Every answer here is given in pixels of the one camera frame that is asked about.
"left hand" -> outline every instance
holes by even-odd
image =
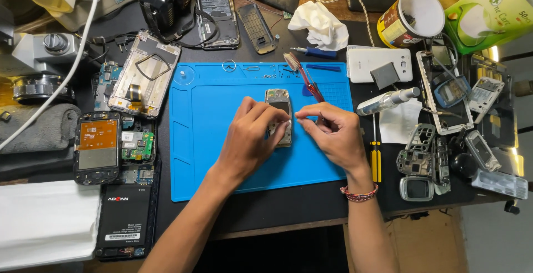
[[[216,163],[206,177],[235,190],[270,157],[283,139],[290,116],[264,102],[245,97],[228,128],[228,134]],[[268,139],[265,132],[271,122],[281,122]]]

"black battery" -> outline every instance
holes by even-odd
[[[97,247],[144,245],[151,185],[111,184],[102,201]]]

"blue screwdriver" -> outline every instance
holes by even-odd
[[[324,50],[320,50],[318,48],[312,48],[312,47],[306,47],[306,48],[293,47],[291,49],[296,50],[298,52],[303,52],[305,55],[309,55],[309,56],[316,56],[316,57],[327,58],[327,59],[337,58],[336,51],[324,51]]]

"paper cup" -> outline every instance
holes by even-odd
[[[415,18],[409,25],[403,12]],[[397,0],[377,22],[379,37],[390,48],[406,48],[439,34],[444,28],[444,10],[438,0]]]

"yellow screwdriver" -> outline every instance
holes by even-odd
[[[374,117],[374,141],[370,142],[372,151],[370,152],[370,167],[372,168],[372,181],[381,182],[381,151],[379,150],[380,142],[377,141],[376,134],[376,114]]]

